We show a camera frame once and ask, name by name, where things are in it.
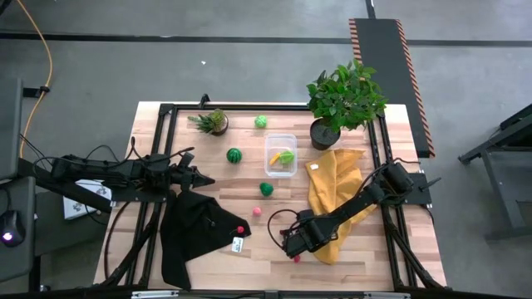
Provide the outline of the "black diagonal stand beam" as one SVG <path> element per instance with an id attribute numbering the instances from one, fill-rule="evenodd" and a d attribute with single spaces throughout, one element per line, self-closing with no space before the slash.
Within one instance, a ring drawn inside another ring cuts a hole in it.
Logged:
<path id="1" fill-rule="evenodd" d="M 39 187 L 60 194 L 104 213 L 111 212 L 111 203 L 105 197 L 77 185 L 76 182 L 54 180 L 51 177 L 50 172 L 23 158 L 18 159 L 17 175 L 21 177 L 33 177 L 36 180 L 36 185 Z"/>

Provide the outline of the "yellow cloth napkin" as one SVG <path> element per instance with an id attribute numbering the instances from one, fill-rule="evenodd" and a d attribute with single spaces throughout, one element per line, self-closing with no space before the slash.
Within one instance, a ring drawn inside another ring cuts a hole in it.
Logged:
<path id="1" fill-rule="evenodd" d="M 309 176 L 308 202 L 316 215 L 331 213 L 355 195 L 362 184 L 362 173 L 357 167 L 357 161 L 363 154 L 364 151 L 358 149 L 333 149 L 306 164 Z M 317 164 L 319 168 L 312 170 L 311 164 Z M 314 253 L 315 258 L 329 265 L 336 263 L 352 225 L 360 223 L 376 207 L 372 204 L 342 223 L 337 230 L 337 240 L 318 249 Z"/>

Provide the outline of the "small succulent in dark pot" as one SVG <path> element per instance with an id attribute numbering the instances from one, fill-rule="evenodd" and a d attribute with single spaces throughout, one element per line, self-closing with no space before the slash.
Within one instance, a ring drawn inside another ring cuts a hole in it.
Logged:
<path id="1" fill-rule="evenodd" d="M 221 109 L 215 109 L 208 115 L 190 115 L 188 120 L 195 123 L 197 130 L 208 135 L 221 136 L 229 128 L 229 118 Z"/>

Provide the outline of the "black mat striped edges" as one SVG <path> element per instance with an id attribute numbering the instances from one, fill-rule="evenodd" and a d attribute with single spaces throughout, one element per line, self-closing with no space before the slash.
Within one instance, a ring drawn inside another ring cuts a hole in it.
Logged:
<path id="1" fill-rule="evenodd" d="M 417 156 L 434 158 L 436 150 L 401 22 L 351 18 L 349 32 L 354 57 L 377 71 L 372 79 L 388 102 L 406 107 Z"/>

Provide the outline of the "grey desk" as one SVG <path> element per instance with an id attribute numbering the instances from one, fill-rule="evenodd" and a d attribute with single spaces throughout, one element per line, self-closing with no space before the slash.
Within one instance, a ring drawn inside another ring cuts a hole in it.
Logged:
<path id="1" fill-rule="evenodd" d="M 0 184 L 0 215 L 7 210 L 20 213 L 26 229 L 24 241 L 8 248 L 0 241 L 0 282 L 28 274 L 32 269 L 35 233 L 35 179 L 26 177 Z"/>

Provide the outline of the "black computer mouse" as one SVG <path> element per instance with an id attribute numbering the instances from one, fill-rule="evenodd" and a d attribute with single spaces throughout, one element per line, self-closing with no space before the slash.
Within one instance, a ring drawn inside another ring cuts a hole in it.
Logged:
<path id="1" fill-rule="evenodd" d="M 20 245 L 26 237 L 20 213 L 7 210 L 0 215 L 0 241 L 8 248 Z"/>

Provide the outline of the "white printed box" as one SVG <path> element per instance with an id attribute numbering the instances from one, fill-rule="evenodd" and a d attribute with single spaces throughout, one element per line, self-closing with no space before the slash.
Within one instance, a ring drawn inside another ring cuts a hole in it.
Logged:
<path id="1" fill-rule="evenodd" d="M 100 180 L 80 179 L 76 181 L 76 184 L 111 201 L 112 191 L 108 187 L 105 187 Z M 73 220 L 96 211 L 95 208 L 88 207 L 67 197 L 64 197 L 62 202 L 65 220 Z"/>

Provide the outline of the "clear plastic tupperware container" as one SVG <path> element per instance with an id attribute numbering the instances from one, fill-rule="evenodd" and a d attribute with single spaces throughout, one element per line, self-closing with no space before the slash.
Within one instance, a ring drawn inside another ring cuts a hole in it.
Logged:
<path id="1" fill-rule="evenodd" d="M 270 165 L 269 161 L 276 153 L 285 150 L 294 152 L 295 159 L 291 164 L 280 164 L 277 161 Z M 298 142 L 292 134 L 268 134 L 264 141 L 264 171 L 267 176 L 272 178 L 291 178 L 298 171 Z"/>

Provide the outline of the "black metal cart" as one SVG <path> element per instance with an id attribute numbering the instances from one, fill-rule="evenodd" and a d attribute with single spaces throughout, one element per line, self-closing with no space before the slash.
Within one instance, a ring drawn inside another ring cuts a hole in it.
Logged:
<path id="1" fill-rule="evenodd" d="M 496 197 L 502 202 L 510 226 L 485 235 L 488 241 L 532 236 L 520 211 L 532 203 L 532 104 L 502 121 L 487 141 L 458 157 L 464 164 L 483 160 Z"/>

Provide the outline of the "silver metal bracket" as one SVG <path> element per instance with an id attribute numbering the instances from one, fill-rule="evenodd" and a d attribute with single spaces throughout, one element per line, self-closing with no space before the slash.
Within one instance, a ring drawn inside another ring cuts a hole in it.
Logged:
<path id="1" fill-rule="evenodd" d="M 180 293 L 175 290 L 149 290 L 131 293 L 131 299 L 175 299 Z"/>
<path id="2" fill-rule="evenodd" d="M 365 292 L 363 299 L 411 299 L 411 295 L 401 292 Z"/>

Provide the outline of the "leafy green plant black pot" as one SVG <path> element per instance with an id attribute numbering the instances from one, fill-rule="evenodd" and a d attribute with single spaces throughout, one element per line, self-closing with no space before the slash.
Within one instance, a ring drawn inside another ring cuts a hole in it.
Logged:
<path id="1" fill-rule="evenodd" d="M 383 117 L 387 98 L 372 79 L 377 71 L 353 60 L 339 65 L 307 84 L 308 108 L 315 121 L 310 126 L 311 143 L 316 150 L 335 145 L 341 131 L 367 127 L 377 117 Z"/>

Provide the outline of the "dark grey panel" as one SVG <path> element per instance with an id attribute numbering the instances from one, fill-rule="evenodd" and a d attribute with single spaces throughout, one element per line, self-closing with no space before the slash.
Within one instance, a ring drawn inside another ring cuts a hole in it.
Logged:
<path id="1" fill-rule="evenodd" d="M 21 80 L 0 78 L 0 180 L 17 173 L 21 108 Z"/>

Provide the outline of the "black aluminium table frame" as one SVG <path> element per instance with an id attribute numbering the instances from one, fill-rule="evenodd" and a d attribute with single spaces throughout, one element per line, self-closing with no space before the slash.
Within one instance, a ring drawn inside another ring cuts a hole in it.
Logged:
<path id="1" fill-rule="evenodd" d="M 137 106 L 131 135 L 141 154 L 149 153 L 161 104 L 140 102 Z M 312 253 L 302 253 L 294 263 L 272 242 L 267 221 L 282 208 L 296 211 L 308 208 L 309 178 L 305 164 L 319 158 L 323 152 L 311 146 L 309 126 L 314 121 L 308 110 L 281 110 L 272 103 L 238 103 L 244 110 L 221 108 L 229 117 L 229 129 L 220 136 L 204 135 L 187 120 L 198 110 L 179 109 L 172 152 L 195 146 L 192 164 L 216 180 L 215 184 L 195 189 L 214 197 L 225 209 L 246 219 L 252 235 L 244 239 L 242 252 L 226 246 L 187 262 L 193 291 L 391 291 L 392 275 L 387 254 L 382 213 L 376 208 L 360 223 L 355 224 L 341 247 L 339 261 L 332 266 L 318 261 Z M 254 128 L 254 117 L 266 115 L 268 126 Z M 408 113 L 404 105 L 388 104 L 387 131 L 392 156 L 418 160 Z M 272 178 L 264 171 L 264 140 L 268 134 L 292 134 L 298 142 L 298 171 L 287 179 Z M 240 164 L 230 164 L 225 158 L 229 148 L 240 148 L 244 158 Z M 274 186 L 271 198 L 259 192 L 259 184 Z M 253 215 L 260 207 L 262 214 Z M 436 234 L 429 213 L 417 205 L 403 206 L 412 251 L 425 269 L 440 284 L 446 285 Z M 140 204 L 131 203 L 118 218 L 112 232 L 108 252 L 102 248 L 95 282 L 105 280 L 104 260 L 108 272 L 118 266 L 130 250 Z"/>

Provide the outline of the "black cloth napkin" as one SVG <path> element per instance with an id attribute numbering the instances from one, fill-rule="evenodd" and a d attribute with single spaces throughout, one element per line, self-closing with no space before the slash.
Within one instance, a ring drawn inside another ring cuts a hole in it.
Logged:
<path id="1" fill-rule="evenodd" d="M 216 223 L 210 227 L 209 218 Z M 243 226 L 245 232 L 230 232 Z M 192 191 L 182 191 L 165 208 L 160 225 L 162 246 L 161 274 L 165 283 L 191 289 L 186 263 L 232 243 L 234 237 L 251 234 L 249 223 L 222 208 L 215 198 Z"/>

